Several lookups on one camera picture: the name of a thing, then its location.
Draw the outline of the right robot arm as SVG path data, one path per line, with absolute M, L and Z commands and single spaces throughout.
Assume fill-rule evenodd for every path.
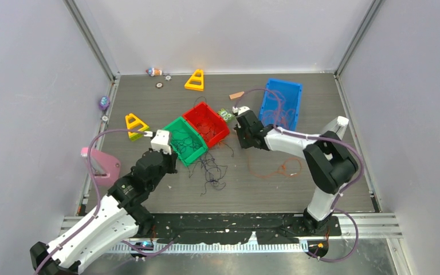
M 327 228 L 340 189 L 347 185 L 359 166 L 341 142 L 349 120 L 339 116 L 318 135 L 306 135 L 273 124 L 263 125 L 253 111 L 236 113 L 234 127 L 242 148 L 284 152 L 303 158 L 315 183 L 315 191 L 303 212 L 303 226 L 311 235 Z

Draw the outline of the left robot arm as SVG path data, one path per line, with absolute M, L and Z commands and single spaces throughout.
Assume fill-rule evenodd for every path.
M 120 177 L 85 217 L 49 243 L 30 249 L 35 274 L 80 274 L 114 245 L 152 232 L 154 216 L 143 206 L 166 174 L 175 174 L 178 154 L 149 149 Z

